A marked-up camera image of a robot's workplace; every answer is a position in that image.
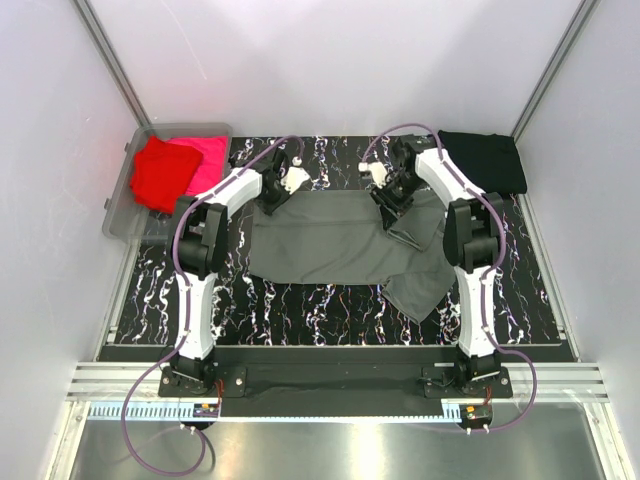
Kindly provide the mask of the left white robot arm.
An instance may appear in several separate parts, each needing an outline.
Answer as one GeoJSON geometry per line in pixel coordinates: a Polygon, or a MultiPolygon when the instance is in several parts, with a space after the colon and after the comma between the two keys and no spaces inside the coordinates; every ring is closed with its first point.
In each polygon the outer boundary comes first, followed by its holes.
{"type": "Polygon", "coordinates": [[[236,167],[213,188],[177,200],[167,242],[179,289],[176,346],[166,359],[167,384],[182,382],[203,389],[221,389],[214,366],[215,340],[211,332],[212,293],[229,250],[229,220],[245,204],[256,200],[273,212],[291,193],[283,185],[291,161],[276,149],[245,167],[236,167]]]}

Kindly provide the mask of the grey t-shirt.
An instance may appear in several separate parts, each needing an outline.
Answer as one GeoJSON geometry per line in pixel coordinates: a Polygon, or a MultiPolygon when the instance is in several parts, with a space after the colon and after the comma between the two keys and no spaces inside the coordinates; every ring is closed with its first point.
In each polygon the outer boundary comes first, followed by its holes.
{"type": "Polygon", "coordinates": [[[249,271],[278,284],[378,286],[421,323],[455,283],[443,251],[445,208],[430,190],[413,196],[389,229],[363,190],[295,194],[272,215],[253,214],[249,271]]]}

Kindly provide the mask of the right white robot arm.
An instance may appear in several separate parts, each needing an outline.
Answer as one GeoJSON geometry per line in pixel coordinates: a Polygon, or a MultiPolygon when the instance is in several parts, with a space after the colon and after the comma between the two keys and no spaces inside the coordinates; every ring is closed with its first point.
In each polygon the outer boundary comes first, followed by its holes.
{"type": "Polygon", "coordinates": [[[426,147],[420,138],[399,137],[392,153],[396,171],[371,191],[383,228],[390,230],[410,211],[414,193],[425,184],[446,207],[443,250],[458,283],[461,330],[454,366],[441,388],[485,397],[501,371],[493,292],[496,269],[506,251],[502,198],[469,180],[439,141],[426,147]]]}

